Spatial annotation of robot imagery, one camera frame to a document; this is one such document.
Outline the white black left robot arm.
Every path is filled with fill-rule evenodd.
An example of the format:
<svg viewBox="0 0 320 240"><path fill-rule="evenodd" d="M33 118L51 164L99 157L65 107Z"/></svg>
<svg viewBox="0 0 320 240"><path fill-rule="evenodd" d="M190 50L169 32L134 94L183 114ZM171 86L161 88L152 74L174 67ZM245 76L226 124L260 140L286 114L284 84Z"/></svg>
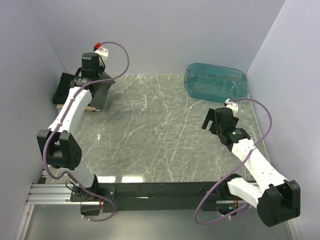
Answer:
<svg viewBox="0 0 320 240"><path fill-rule="evenodd" d="M97 176L81 162L82 149L74 134L85 108L100 88L101 84L95 81L102 79L108 54L107 50L100 48L82 55L82 66L71 77L67 98L57 118L47 130L40 130L36 137L48 175L55 180L67 175L74 182L72 191L88 201L99 197L99 182ZM55 176L50 167L63 172Z"/></svg>

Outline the grey t shirt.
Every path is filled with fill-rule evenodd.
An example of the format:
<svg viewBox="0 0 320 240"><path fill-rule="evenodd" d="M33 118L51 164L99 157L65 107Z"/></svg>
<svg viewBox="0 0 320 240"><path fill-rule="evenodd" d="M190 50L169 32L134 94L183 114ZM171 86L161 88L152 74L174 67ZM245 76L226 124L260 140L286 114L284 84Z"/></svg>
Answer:
<svg viewBox="0 0 320 240"><path fill-rule="evenodd" d="M106 82L102 82L99 86L99 89L95 92L91 102L90 102L90 106L95 108L96 112L100 112L101 110L103 110L106 101L107 101L107 95L108 92L111 88L111 86L115 83L116 81L106 81Z"/></svg>

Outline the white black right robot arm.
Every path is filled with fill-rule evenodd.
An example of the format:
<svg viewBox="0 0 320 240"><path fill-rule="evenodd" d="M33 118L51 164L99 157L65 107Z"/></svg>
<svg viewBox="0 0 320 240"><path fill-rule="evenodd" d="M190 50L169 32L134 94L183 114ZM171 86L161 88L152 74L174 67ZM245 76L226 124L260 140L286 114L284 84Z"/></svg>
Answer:
<svg viewBox="0 0 320 240"><path fill-rule="evenodd" d="M256 181L253 185L234 171L215 183L204 196L208 198L219 187L222 198L239 197L253 206L268 227L297 218L301 214L301 188L295 180L287 180L261 154L250 135L238 128L234 115L237 107L209 109L201 126L219 137L220 142L245 166Z"/></svg>

